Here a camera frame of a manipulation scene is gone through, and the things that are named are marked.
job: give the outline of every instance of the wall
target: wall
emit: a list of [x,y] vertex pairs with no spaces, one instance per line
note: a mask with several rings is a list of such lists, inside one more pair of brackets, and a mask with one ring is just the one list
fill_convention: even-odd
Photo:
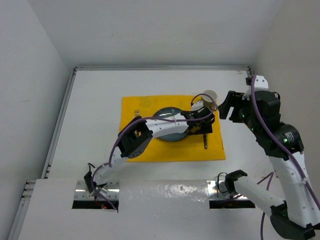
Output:
[[320,1],[286,0],[263,46],[255,72],[281,95],[282,120],[295,126],[308,173],[320,198]]
[[28,0],[64,62],[253,63],[283,0]]
[[71,70],[26,0],[0,2],[0,240],[41,176]]

